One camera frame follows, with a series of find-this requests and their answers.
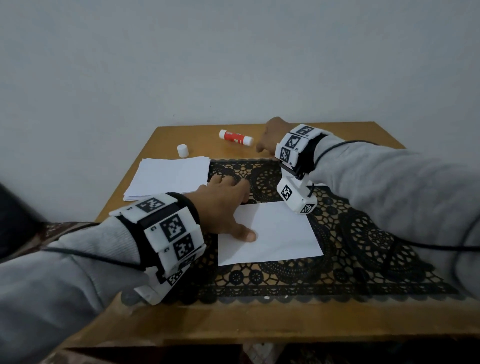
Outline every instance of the person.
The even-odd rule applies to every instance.
[[[272,155],[293,126],[281,118],[266,124],[257,151]],[[342,139],[328,135],[315,148],[317,158]],[[377,226],[410,242],[478,246],[480,174],[409,150],[368,143],[345,144],[326,153],[310,174],[347,198]],[[204,232],[228,233],[254,242],[255,232],[233,214],[249,198],[250,185],[212,177],[185,196],[193,203]],[[50,246],[95,253],[138,264],[139,251],[116,218],[61,237]],[[462,290],[480,297],[479,254],[416,248]],[[2,363],[36,363],[63,340],[89,324],[122,290],[142,286],[141,271],[52,252],[38,252],[0,265],[0,358]]]

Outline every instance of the glue stick cap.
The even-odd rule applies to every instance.
[[[180,144],[177,147],[180,158],[188,157],[188,147],[185,144]]]
[[[253,145],[253,138],[251,136],[244,136],[243,137],[243,145],[244,146],[252,146]]]

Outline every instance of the grey sleeve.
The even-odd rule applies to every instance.
[[[314,159],[340,142],[334,135],[325,137]],[[429,245],[480,245],[480,173],[466,166],[352,143],[325,154],[310,179],[325,183],[399,238]],[[414,249],[447,281],[480,298],[480,253]]]
[[[61,237],[50,246],[140,263],[137,246],[116,218]],[[51,252],[0,265],[0,361],[38,363],[88,325],[120,291],[146,284],[141,271]]]

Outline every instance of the paper sheet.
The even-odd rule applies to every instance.
[[[257,240],[244,243],[219,234],[219,266],[323,255],[306,215],[295,214],[284,202],[241,205],[234,216],[257,233]]]
[[[210,158],[143,159],[132,183],[125,191],[124,201],[137,201],[153,194],[193,192],[207,184]]]

